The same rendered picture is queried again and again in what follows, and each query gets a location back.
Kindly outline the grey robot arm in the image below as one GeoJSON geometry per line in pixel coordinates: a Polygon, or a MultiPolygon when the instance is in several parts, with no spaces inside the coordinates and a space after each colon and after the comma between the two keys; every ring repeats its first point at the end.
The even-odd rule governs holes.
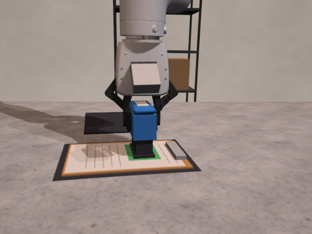
{"type": "MultiPolygon", "coordinates": [[[[187,9],[191,0],[119,0],[120,36],[126,39],[154,39],[167,32],[166,13],[177,14],[187,9]]],[[[131,62],[133,94],[159,93],[157,61],[131,62]]]]}

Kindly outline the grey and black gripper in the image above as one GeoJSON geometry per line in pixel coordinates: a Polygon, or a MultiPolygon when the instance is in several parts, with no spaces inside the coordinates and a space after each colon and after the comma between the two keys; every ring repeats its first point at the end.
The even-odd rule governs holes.
{"type": "Polygon", "coordinates": [[[131,131],[132,113],[129,106],[132,96],[152,96],[153,107],[156,109],[155,114],[157,115],[157,130],[157,126],[160,125],[160,111],[178,95],[178,91],[169,80],[166,43],[163,43],[163,40],[154,39],[122,39],[122,42],[118,42],[115,79],[105,91],[105,95],[123,110],[123,126],[126,126],[128,132],[131,131]],[[161,83],[159,93],[133,94],[130,64],[134,61],[157,61],[161,83]],[[114,94],[115,89],[124,96],[123,100],[114,94]],[[165,96],[160,98],[162,95],[165,96]]]}

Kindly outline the blue self-inking stamp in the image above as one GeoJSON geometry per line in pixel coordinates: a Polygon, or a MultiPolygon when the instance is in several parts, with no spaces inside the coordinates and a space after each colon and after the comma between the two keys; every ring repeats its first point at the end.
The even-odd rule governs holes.
{"type": "Polygon", "coordinates": [[[156,140],[156,109],[147,101],[131,101],[132,113],[130,147],[136,158],[153,158],[153,140],[156,140]]]}

